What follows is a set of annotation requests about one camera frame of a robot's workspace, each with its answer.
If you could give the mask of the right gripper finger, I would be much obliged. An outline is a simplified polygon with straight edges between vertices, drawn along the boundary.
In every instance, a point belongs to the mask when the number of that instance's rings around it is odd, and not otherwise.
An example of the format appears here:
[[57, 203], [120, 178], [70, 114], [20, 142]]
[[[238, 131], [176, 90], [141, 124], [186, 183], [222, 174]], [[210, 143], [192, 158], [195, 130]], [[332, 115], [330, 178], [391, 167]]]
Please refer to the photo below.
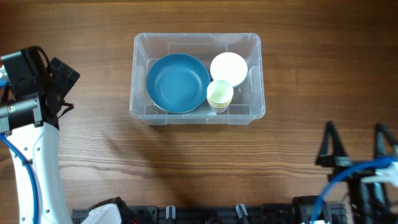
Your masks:
[[[329, 143], [331, 143], [332, 152], [328, 153]], [[337, 128], [333, 121], [328, 121], [325, 125], [323, 140], [318, 153], [319, 157], [337, 156], [346, 157], [345, 148], [338, 134]]]
[[[374, 157], [397, 157], [397, 139], [385, 124], [377, 123], [374, 135]], [[387, 142], [387, 144], [392, 148], [392, 152], [387, 152], [384, 142]]]

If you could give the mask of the dark blue bowl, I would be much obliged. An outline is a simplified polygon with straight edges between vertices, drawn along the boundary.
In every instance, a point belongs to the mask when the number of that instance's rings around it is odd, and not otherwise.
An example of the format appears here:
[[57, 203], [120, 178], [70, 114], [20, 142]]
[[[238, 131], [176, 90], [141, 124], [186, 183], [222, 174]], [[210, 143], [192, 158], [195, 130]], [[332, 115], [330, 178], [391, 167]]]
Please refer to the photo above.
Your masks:
[[208, 70], [187, 54], [169, 54], [156, 61], [146, 79], [152, 102], [168, 113], [188, 113], [206, 99], [210, 84]]

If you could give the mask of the pink cup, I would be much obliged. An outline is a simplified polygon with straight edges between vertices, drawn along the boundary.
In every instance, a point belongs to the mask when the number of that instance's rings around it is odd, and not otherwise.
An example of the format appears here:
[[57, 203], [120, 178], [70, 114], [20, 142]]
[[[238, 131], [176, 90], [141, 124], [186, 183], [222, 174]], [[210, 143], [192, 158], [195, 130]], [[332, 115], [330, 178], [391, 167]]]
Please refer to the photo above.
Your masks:
[[223, 107], [215, 107], [213, 105], [210, 105], [210, 109], [215, 113], [224, 113], [228, 109], [228, 105]]

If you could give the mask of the yellow cup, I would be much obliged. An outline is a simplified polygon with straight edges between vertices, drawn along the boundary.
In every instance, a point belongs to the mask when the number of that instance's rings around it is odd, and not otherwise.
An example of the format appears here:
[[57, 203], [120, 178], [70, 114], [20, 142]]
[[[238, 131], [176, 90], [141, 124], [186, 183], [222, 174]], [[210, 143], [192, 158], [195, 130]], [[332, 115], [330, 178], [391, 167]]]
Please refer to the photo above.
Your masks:
[[212, 107], [215, 107], [215, 108], [224, 108], [224, 107], [227, 107], [230, 103], [231, 103], [231, 100], [229, 100], [229, 101], [227, 101], [227, 102], [225, 102], [225, 103], [215, 103], [214, 101], [212, 101], [211, 99], [207, 99], [207, 101], [209, 102], [209, 104], [212, 106]]

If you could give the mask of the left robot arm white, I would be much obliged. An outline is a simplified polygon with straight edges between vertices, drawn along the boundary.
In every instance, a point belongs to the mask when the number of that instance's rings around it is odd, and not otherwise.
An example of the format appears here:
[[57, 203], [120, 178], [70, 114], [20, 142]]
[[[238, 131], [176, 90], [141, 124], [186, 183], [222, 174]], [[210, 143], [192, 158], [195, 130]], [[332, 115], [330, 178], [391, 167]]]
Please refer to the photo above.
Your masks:
[[39, 46], [1, 56], [1, 142], [16, 174], [21, 223], [71, 223], [58, 163], [59, 119], [80, 74]]

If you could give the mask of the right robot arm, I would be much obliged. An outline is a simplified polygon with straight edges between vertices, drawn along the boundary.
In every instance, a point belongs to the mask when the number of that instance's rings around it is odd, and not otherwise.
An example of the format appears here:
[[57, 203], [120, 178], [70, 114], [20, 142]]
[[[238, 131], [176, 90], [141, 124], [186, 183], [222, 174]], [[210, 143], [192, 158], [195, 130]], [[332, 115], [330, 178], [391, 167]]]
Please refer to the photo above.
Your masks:
[[333, 169], [328, 183], [319, 194], [310, 216], [318, 220], [324, 199], [340, 182], [348, 184], [348, 196], [355, 223], [397, 223], [397, 214], [384, 184], [397, 187], [397, 138], [382, 123], [375, 125], [374, 159], [352, 161], [347, 155], [337, 128], [332, 121], [325, 125], [316, 165]]

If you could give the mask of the white pink small bowl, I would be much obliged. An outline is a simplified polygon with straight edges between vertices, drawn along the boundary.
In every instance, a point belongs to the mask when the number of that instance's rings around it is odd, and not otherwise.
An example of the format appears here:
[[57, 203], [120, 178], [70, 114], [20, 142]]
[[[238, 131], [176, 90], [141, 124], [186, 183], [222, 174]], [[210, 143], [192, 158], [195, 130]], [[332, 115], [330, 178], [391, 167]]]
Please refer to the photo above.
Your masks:
[[211, 62], [210, 75], [213, 80], [225, 80], [236, 87], [247, 77], [248, 65], [242, 56], [234, 52], [217, 55]]

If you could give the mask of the cream cup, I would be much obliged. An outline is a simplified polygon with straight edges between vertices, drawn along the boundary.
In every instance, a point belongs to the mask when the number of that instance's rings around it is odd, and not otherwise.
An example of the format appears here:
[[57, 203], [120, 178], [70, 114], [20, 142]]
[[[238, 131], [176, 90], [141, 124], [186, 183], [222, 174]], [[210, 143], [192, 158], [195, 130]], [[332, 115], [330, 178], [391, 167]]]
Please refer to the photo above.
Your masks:
[[206, 94], [208, 101], [215, 105], [223, 105], [232, 100], [234, 88], [225, 80], [214, 80], [208, 85]]

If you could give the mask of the light blue small bowl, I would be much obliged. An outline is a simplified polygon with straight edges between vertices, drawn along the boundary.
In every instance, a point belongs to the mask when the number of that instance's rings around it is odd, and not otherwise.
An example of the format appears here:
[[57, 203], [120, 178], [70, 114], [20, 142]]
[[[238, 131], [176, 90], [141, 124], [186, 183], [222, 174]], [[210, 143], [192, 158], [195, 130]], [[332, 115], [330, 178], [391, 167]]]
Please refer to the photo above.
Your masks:
[[240, 83], [233, 85], [233, 88], [236, 88], [238, 86], [241, 86], [244, 82], [246, 81], [246, 79], [244, 79], [243, 81], [241, 81]]

